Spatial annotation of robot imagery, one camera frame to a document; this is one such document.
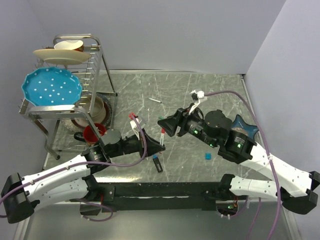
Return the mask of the white pen red tip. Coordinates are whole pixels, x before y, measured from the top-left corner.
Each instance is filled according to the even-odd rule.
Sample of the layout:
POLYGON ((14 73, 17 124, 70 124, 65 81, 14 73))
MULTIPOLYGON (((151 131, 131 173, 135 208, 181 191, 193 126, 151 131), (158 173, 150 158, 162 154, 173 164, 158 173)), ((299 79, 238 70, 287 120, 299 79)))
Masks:
POLYGON ((162 146, 164 145, 164 137, 165 137, 165 132, 162 131, 162 132, 161 132, 161 135, 160 135, 160 141, 159 141, 159 143, 160 143, 162 146))

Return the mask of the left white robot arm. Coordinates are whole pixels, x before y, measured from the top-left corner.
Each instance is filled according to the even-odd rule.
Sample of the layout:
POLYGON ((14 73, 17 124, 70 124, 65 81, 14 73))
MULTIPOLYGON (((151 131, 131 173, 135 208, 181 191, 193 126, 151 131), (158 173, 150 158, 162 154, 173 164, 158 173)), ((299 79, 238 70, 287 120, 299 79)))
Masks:
POLYGON ((32 175, 10 175, 1 191, 8 223, 30 217, 36 210, 62 201, 93 201, 102 188, 94 174, 112 166, 112 158, 139 153, 140 158, 152 156, 166 148, 144 131, 122 138, 118 130, 110 130, 83 153, 51 169, 32 175))

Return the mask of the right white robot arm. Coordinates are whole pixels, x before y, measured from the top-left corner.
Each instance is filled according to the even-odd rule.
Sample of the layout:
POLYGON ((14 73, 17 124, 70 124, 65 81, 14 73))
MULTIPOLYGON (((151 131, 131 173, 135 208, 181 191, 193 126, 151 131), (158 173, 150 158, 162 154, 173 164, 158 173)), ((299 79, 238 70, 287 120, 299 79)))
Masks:
POLYGON ((233 122, 221 110, 203 115, 200 109, 190 113, 179 108, 175 114, 158 120, 158 125, 168 136, 182 137, 191 134, 212 148, 218 148, 223 159, 250 168, 267 180, 248 179, 233 174, 224 174, 218 192, 222 199, 233 196, 248 196, 279 202, 285 209, 306 215, 318 203, 314 192, 320 184, 320 174, 303 171, 267 154, 248 133, 236 131, 233 122))

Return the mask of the black marker blue tip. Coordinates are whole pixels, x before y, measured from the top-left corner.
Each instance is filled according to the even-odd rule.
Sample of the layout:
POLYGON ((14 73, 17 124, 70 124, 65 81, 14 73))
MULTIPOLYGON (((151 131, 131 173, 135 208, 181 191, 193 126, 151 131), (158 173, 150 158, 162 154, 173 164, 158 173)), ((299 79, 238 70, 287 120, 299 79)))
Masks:
POLYGON ((162 172, 163 172, 163 168, 162 168, 162 165, 161 165, 161 163, 160 163, 159 158, 158 158, 156 155, 154 155, 154 156, 152 157, 152 160, 153 160, 153 163, 154 163, 154 165, 155 165, 155 168, 156 168, 157 172, 158 172, 158 173, 162 173, 162 172))

